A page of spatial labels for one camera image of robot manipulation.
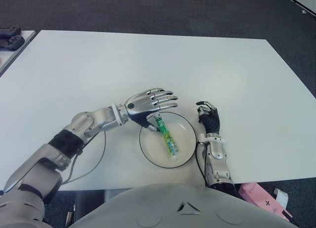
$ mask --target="toothpaste tube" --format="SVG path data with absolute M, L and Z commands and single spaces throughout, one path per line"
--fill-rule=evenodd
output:
M 154 114 L 155 120 L 157 122 L 160 133 L 163 135 L 163 138 L 166 142 L 166 148 L 171 161 L 175 161 L 182 156 L 178 146 L 173 140 L 170 132 L 168 131 L 165 123 L 163 122 L 160 114 Z

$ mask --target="black cable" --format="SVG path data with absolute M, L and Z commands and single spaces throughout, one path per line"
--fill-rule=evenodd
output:
M 84 149 L 96 136 L 97 136 L 97 134 L 94 135 L 86 144 L 84 144 L 83 147 L 81 148 L 81 150 Z M 71 168 L 70 168 L 69 177 L 68 177 L 68 179 L 66 179 L 61 185 L 65 185 L 65 184 L 68 184 L 68 183 L 73 182 L 73 181 L 75 181 L 75 180 L 81 179 L 82 177 L 84 177 L 84 176 L 90 174 L 95 168 L 97 168 L 97 166 L 100 164 L 100 162 L 101 162 L 101 160 L 102 160 L 102 158 L 103 158 L 103 156 L 104 156 L 106 143 L 107 143 L 107 137 L 106 137 L 106 134 L 105 134 L 105 132 L 104 132 L 104 147 L 103 147 L 103 152 L 102 152 L 101 158 L 100 158 L 100 160 L 98 161 L 98 163 L 97 163 L 89 172 L 87 172 L 87 173 L 85 173 L 85 174 L 83 174 L 83 175 L 81 175 L 81 176 L 79 176 L 79 177 L 77 177 L 77 178 L 75 178 L 75 179 L 73 179 L 73 180 L 70 180 L 71 177 L 72 177 L 72 175 L 73 175 L 73 170 L 74 170 L 74 166 L 75 166 L 76 160 L 77 160 L 77 158 L 78 158 L 78 154 L 76 154 L 76 156 L 75 156 L 75 158 L 74 158 L 74 160 L 73 160 L 73 163 L 72 163 L 72 165 L 71 165 Z
M 197 142 L 197 144 L 196 144 L 195 156 L 196 156 L 196 161 L 197 161 L 198 169 L 199 169 L 199 171 L 201 172 L 202 177 L 203 177 L 203 179 L 204 179 L 205 187 L 207 187 L 207 181 L 206 181 L 206 177 L 205 177 L 205 172 L 203 173 L 203 171 L 202 171 L 202 169 L 201 169 L 201 167 L 200 167 L 200 165 L 199 165 L 199 162 L 198 162 L 198 152 L 197 152 L 197 151 L 198 151 L 198 142 Z

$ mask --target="pink package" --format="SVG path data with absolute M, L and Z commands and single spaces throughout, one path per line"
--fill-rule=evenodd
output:
M 287 221 L 289 220 L 282 214 L 282 212 L 286 212 L 290 217 L 292 217 L 292 215 L 288 213 L 281 204 L 279 204 L 257 183 L 242 184 L 239 189 L 239 194 L 245 199 L 245 201 L 272 212 Z

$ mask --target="dark carpet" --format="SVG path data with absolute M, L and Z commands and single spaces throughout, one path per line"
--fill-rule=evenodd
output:
M 37 32 L 267 39 L 316 96 L 316 19 L 290 0 L 0 0 L 0 27 L 15 24 Z M 302 228 L 315 227 L 315 178 L 261 185 L 270 193 L 275 187 L 287 192 L 288 211 Z M 57 193 L 46 208 L 53 227 L 63 227 L 74 200 L 75 192 Z

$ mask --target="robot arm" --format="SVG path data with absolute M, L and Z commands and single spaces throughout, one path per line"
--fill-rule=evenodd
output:
M 215 106 L 207 101 L 197 102 L 199 122 L 206 130 L 206 134 L 198 136 L 198 142 L 204 145 L 205 166 L 204 174 L 208 187 L 223 191 L 235 197 L 240 197 L 235 190 L 228 166 L 224 140 L 219 135 L 220 120 Z
M 48 204 L 59 189 L 62 178 L 56 171 L 65 170 L 88 139 L 101 131 L 123 126 L 128 118 L 149 128 L 147 116 L 159 110 L 176 107 L 172 92 L 154 88 L 129 98 L 124 105 L 112 104 L 94 112 L 77 114 L 72 122 L 63 128 L 48 143 L 41 146 L 8 179 L 0 198 L 0 228 L 21 223 L 22 227 L 49 227 L 42 223 L 44 205 Z

